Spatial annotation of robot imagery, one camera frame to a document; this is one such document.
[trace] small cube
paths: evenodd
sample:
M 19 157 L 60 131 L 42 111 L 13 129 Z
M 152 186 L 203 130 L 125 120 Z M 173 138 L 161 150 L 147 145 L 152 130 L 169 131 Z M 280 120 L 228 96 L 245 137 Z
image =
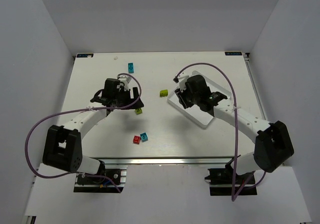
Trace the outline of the small cube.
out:
M 141 133 L 141 134 L 140 134 L 140 137 L 141 137 L 141 140 L 142 140 L 143 142 L 148 141 L 148 136 L 147 136 L 146 133 Z
M 134 64 L 133 63 L 128 63 L 128 71 L 129 71 L 129 73 L 134 73 Z
M 135 137 L 133 138 L 133 143 L 139 144 L 139 143 L 140 143 L 140 140 L 141 140 L 141 137 L 135 136 Z
M 137 108 L 137 109 L 135 110 L 135 113 L 136 113 L 136 114 L 141 114 L 141 113 L 142 113 L 142 109 Z
M 160 91 L 160 97 L 167 97 L 167 96 L 168 96 L 168 90 L 167 89 Z

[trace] yellow-green block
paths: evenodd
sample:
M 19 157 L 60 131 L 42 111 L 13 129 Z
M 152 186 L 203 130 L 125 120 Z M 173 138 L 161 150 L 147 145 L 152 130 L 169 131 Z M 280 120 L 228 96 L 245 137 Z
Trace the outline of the yellow-green block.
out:
M 167 89 L 160 91 L 160 97 L 167 97 L 167 96 L 168 96 L 168 90 Z
M 142 113 L 142 109 L 140 109 L 140 108 L 136 109 L 136 110 L 135 110 L 135 113 L 136 113 L 136 114 L 141 114 L 141 113 Z

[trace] white backdrop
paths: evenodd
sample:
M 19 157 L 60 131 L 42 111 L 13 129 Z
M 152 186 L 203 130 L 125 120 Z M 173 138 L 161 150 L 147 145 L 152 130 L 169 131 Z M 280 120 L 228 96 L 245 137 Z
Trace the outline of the white backdrop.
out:
M 320 223 L 320 2 L 279 0 L 251 53 L 271 121 L 283 120 L 295 149 L 289 160 L 312 223 Z
M 41 0 L 0 0 L 0 16 L 0 217 L 19 224 L 34 178 L 25 138 L 35 122 L 60 110 L 73 60 Z M 35 166 L 49 125 L 31 139 Z
M 278 0 L 43 0 L 77 52 L 250 52 Z

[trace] blue block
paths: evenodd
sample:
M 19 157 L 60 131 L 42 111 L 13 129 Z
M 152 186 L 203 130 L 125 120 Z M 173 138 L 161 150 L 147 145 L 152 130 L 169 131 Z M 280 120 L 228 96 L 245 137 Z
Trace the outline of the blue block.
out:
M 140 134 L 140 137 L 141 137 L 141 140 L 144 142 L 144 141 L 148 141 L 148 136 L 146 133 L 141 133 Z
M 134 64 L 133 63 L 128 63 L 128 71 L 129 71 L 129 73 L 134 73 Z

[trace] white table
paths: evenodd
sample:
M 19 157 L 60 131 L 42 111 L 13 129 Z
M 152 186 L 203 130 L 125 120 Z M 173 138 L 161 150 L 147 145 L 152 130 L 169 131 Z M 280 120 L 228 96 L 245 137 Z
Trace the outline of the white table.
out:
M 206 130 L 201 129 L 160 98 L 159 91 L 173 91 L 174 75 L 194 62 L 209 62 L 221 68 L 236 91 L 238 105 L 261 117 L 256 96 L 243 56 L 225 56 L 224 52 L 167 53 L 95 53 L 92 58 L 76 58 L 68 86 L 63 111 L 84 108 L 102 89 L 106 78 L 128 72 L 134 63 L 134 76 L 142 85 L 145 107 L 141 115 L 134 110 L 116 110 L 99 122 L 83 139 L 83 154 L 90 157 L 225 157 L 234 155 L 235 129 L 214 119 Z M 230 90 L 224 77 L 208 66 L 193 70 Z M 75 114 L 64 115 L 59 124 Z M 147 142 L 133 144 L 134 135 L 146 132 Z M 254 145 L 245 135 L 239 135 L 239 153 L 251 152 Z
M 129 62 L 134 63 L 134 75 L 142 85 L 143 114 L 136 115 L 133 110 L 116 110 L 110 114 L 84 138 L 82 150 L 87 156 L 154 157 L 134 161 L 139 164 L 166 163 L 166 160 L 156 160 L 159 157 L 232 156 L 235 138 L 232 126 L 214 120 L 203 130 L 168 105 L 166 98 L 159 98 L 160 90 L 172 91 L 177 86 L 172 81 L 174 75 L 194 62 L 210 62 L 220 67 L 232 81 L 239 105 L 261 117 L 243 57 L 225 56 L 223 52 L 110 53 L 77 58 L 63 111 L 86 107 L 93 94 L 103 88 L 105 79 L 127 72 Z M 193 70 L 229 90 L 227 82 L 212 68 L 199 66 L 191 68 L 190 73 Z M 63 116 L 59 123 L 73 116 Z M 147 132 L 149 141 L 133 144 L 133 136 L 143 132 Z M 253 143 L 240 134 L 239 153 L 253 149 Z M 205 164 L 199 164 L 205 167 L 188 166 L 183 159 L 171 159 L 168 163 L 184 163 L 184 166 L 128 166 L 121 194 L 74 193 L 75 174 L 54 180 L 37 178 L 25 215 L 36 216 L 35 224 L 298 224 L 311 221 L 291 167 L 279 167 L 267 175 L 257 188 L 257 196 L 240 196 L 233 203 L 230 197 L 210 197 L 209 185 L 204 181 L 208 175 Z M 41 164 L 39 172 L 56 175 L 61 170 Z M 262 171 L 256 172 L 256 180 L 261 175 Z

